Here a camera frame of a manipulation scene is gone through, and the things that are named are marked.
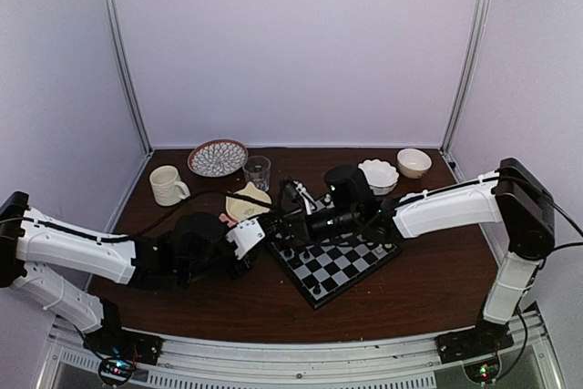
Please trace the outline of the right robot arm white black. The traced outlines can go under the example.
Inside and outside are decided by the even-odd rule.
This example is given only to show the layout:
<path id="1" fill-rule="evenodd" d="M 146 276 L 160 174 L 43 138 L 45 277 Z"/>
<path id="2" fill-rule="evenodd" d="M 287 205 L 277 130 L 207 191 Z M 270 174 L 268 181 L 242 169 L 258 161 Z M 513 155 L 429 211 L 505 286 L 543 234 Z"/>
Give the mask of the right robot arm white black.
<path id="1" fill-rule="evenodd" d="M 276 209 L 266 246 L 310 305 L 310 342 L 380 339 L 474 325 L 473 353 L 506 332 L 555 245 L 552 198 L 517 160 L 448 188 L 374 198 L 353 164 L 312 163 L 317 211 Z"/>

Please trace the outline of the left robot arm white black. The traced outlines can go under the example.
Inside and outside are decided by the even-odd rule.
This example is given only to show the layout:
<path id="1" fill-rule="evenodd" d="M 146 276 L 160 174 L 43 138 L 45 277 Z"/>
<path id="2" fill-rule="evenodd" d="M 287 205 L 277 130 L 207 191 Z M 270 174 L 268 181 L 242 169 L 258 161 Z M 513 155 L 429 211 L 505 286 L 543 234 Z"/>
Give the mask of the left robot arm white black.
<path id="1" fill-rule="evenodd" d="M 121 356 L 131 338 L 122 330 L 118 307 L 82 292 L 52 266 L 138 290 L 174 290 L 216 266 L 241 274 L 264 237 L 256 219 L 230 227 L 206 212 L 180 217 L 157 238 L 99 233 L 48 217 L 16 191 L 1 206 L 1 285 L 27 293 L 110 355 Z"/>

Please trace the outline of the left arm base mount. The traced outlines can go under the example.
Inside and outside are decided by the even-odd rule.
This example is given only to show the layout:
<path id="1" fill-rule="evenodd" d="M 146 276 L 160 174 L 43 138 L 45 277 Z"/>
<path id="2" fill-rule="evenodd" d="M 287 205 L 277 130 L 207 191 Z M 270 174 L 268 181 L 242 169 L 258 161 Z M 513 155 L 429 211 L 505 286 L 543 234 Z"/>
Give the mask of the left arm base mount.
<path id="1" fill-rule="evenodd" d="M 122 359 L 130 363 L 156 365 L 163 346 L 161 337 L 102 327 L 92 333 L 81 332 L 84 347 L 99 358 Z"/>

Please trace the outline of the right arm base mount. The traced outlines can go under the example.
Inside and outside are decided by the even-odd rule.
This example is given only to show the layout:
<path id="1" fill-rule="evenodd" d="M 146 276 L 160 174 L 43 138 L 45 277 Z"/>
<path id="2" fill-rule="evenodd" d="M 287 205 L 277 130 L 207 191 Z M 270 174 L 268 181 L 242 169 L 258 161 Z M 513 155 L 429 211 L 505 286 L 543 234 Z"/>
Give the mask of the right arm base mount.
<path id="1" fill-rule="evenodd" d="M 492 355 L 513 345 L 514 339 L 505 326 L 495 328 L 475 326 L 435 337 L 435 346 L 442 364 Z"/>

